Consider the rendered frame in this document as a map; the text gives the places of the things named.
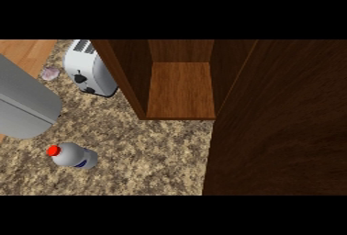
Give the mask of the red-capped water bottle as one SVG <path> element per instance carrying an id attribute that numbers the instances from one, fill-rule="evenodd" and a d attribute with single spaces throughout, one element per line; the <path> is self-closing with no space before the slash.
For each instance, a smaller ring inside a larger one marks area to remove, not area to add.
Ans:
<path id="1" fill-rule="evenodd" d="M 98 164 L 98 153 L 73 142 L 52 145 L 46 154 L 52 157 L 58 166 L 90 169 Z"/>

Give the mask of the brown wooden cabinet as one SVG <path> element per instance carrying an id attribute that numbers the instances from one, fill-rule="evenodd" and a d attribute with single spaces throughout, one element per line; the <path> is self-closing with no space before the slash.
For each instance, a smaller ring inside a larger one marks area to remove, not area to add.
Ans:
<path id="1" fill-rule="evenodd" d="M 213 120 L 256 41 L 96 39 L 92 42 L 141 120 Z"/>

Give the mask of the dark wooden cabinet door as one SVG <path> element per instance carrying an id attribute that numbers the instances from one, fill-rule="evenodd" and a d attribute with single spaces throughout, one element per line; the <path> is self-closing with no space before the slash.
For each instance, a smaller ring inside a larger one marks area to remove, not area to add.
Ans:
<path id="1" fill-rule="evenodd" d="M 207 195 L 347 195 L 347 39 L 260 40 L 214 126 Z"/>

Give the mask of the white toaster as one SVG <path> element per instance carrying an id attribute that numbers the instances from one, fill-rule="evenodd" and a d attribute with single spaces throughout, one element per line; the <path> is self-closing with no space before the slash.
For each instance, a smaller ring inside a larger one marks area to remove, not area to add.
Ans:
<path id="1" fill-rule="evenodd" d="M 87 39 L 76 39 L 67 50 L 62 66 L 79 89 L 104 97 L 114 96 L 118 85 Z"/>

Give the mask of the small pale pink object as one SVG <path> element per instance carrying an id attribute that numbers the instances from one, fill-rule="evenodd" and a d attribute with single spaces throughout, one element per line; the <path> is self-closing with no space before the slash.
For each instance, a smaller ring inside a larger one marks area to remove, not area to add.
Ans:
<path id="1" fill-rule="evenodd" d="M 59 69 L 55 67 L 46 67 L 42 71 L 42 79 L 46 81 L 52 81 L 59 76 Z"/>

